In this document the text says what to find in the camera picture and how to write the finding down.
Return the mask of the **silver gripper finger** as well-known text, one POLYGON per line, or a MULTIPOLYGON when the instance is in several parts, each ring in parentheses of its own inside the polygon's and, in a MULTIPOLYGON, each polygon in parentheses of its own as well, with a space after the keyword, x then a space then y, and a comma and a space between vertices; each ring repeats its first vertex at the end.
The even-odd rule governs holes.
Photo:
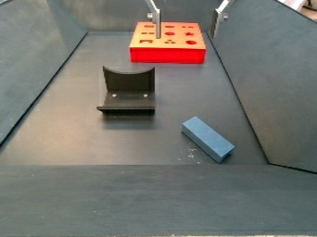
POLYGON ((231 0, 223 0, 219 6, 212 11, 212 20, 210 26, 210 36, 215 37, 219 29, 220 22, 227 19, 224 10, 228 8, 231 0))
POLYGON ((149 12, 147 13, 147 18, 152 20, 152 23, 156 25, 156 38, 160 38, 160 11, 155 5, 153 0, 144 0, 149 12))

